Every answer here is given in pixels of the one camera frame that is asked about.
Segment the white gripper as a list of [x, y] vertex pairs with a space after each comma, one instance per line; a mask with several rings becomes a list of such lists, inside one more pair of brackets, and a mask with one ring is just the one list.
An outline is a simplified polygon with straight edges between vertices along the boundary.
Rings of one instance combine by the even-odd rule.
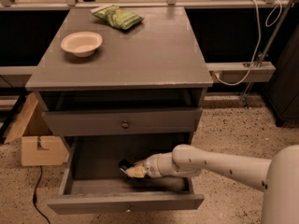
[[144, 178], [146, 175], [151, 178], [159, 178], [171, 175], [173, 168], [172, 154], [151, 155], [145, 160], [135, 162], [134, 166], [126, 170], [126, 174], [131, 178]]

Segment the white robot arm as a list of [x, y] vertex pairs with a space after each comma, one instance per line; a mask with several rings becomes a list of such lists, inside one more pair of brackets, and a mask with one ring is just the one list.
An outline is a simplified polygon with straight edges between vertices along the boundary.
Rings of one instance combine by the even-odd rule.
[[137, 178], [193, 177], [203, 169], [261, 191], [262, 224], [299, 224], [298, 145], [283, 148], [270, 160], [178, 145], [137, 162], [125, 173]]

